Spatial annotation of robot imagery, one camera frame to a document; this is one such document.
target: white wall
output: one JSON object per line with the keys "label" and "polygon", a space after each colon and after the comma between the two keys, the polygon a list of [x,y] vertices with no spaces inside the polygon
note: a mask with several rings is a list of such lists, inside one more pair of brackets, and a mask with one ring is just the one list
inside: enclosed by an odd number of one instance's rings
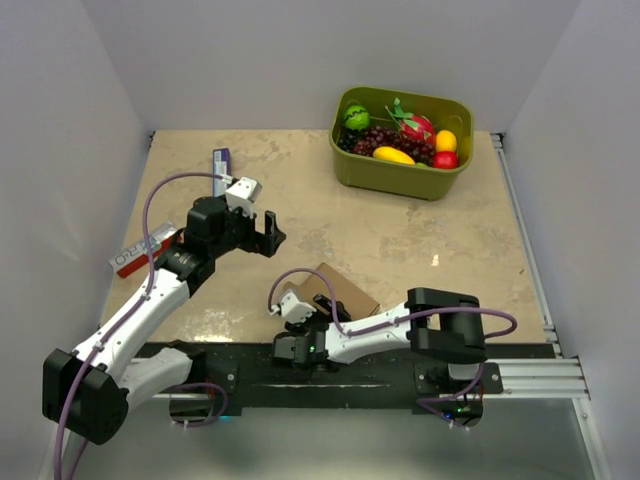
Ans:
{"label": "white wall", "polygon": [[579,0],[82,0],[156,128],[328,128],[357,84],[450,96],[504,131]]}
{"label": "white wall", "polygon": [[640,4],[583,0],[506,136],[560,340],[618,480],[640,472]]}
{"label": "white wall", "polygon": [[97,324],[145,147],[80,2],[0,2],[0,478],[37,475],[42,362]]}

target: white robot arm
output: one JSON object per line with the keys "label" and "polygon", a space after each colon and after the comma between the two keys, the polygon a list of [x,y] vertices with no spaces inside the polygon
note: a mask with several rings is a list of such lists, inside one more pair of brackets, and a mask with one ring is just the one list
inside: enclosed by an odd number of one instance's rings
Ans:
{"label": "white robot arm", "polygon": [[[322,302],[323,308],[330,305],[322,295],[315,300]],[[462,311],[440,315],[440,330],[430,328],[429,317],[420,318],[417,314],[451,307]],[[276,337],[274,357],[291,360],[305,368],[318,364],[350,364],[367,355],[410,348],[448,363],[453,379],[470,379],[477,373],[479,364],[487,359],[478,307],[478,299],[469,295],[415,288],[409,290],[406,302],[385,312],[341,322],[302,300],[294,290],[287,290],[272,312],[286,320],[290,333]]]}
{"label": "white robot arm", "polygon": [[[261,185],[243,177],[224,197],[197,199],[187,225],[155,263],[153,287],[143,285],[95,334],[71,353],[55,350],[43,367],[43,413],[58,421],[67,392],[83,364],[87,373],[74,397],[67,427],[96,444],[109,440],[128,411],[153,395],[185,382],[204,356],[177,342],[135,365],[131,360],[160,324],[214,273],[216,259],[236,248],[273,256],[286,239],[273,212],[265,212],[265,233],[255,229],[253,204]],[[105,340],[105,332],[135,304],[135,313]]]}

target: table surface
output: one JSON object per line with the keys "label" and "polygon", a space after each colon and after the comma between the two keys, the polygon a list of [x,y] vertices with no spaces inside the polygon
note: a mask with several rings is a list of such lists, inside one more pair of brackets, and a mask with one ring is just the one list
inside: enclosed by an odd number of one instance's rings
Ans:
{"label": "table surface", "polygon": [[[256,203],[277,214],[287,240],[271,259],[242,251],[217,262],[216,273],[156,331],[152,341],[270,342],[283,331],[270,317],[273,281],[294,267],[327,262],[378,300],[382,309],[423,286],[475,295],[510,312],[518,329],[492,342],[544,342],[543,323],[518,229],[487,132],[476,132],[471,165],[437,202],[341,185],[333,175],[325,130],[158,131],[153,139],[125,246],[142,237],[144,200],[163,178],[212,169],[214,148],[231,150],[234,176],[263,185]],[[163,187],[149,213],[150,230],[183,226],[193,201],[211,195],[212,180],[187,178]],[[134,293],[142,268],[114,276],[103,321]],[[294,281],[301,278],[292,277]],[[484,317],[485,331],[504,321]]]}

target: purple package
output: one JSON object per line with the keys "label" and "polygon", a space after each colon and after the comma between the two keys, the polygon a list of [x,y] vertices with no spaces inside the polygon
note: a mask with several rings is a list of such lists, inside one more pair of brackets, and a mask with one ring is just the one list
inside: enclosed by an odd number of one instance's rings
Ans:
{"label": "purple package", "polygon": [[[213,151],[213,173],[231,175],[231,152],[228,148]],[[213,179],[213,196],[219,197],[227,191],[227,184],[217,178]]]}

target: green plastic basket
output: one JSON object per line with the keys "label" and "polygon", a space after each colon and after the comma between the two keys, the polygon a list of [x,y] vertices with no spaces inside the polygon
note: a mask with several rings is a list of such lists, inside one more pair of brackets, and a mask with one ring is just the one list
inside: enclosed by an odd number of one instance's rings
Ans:
{"label": "green plastic basket", "polygon": [[[406,112],[427,117],[436,130],[450,130],[458,140],[459,167],[452,170],[402,165],[371,157],[347,153],[337,142],[343,129],[342,114],[350,105],[361,104],[371,114],[372,125],[395,127],[385,110],[393,107],[399,98]],[[333,171],[340,183],[352,187],[439,200],[453,186],[456,178],[471,163],[473,152],[473,115],[454,100],[430,97],[417,93],[400,92],[374,87],[356,87],[347,90],[340,99],[333,128],[329,132],[333,148]]]}

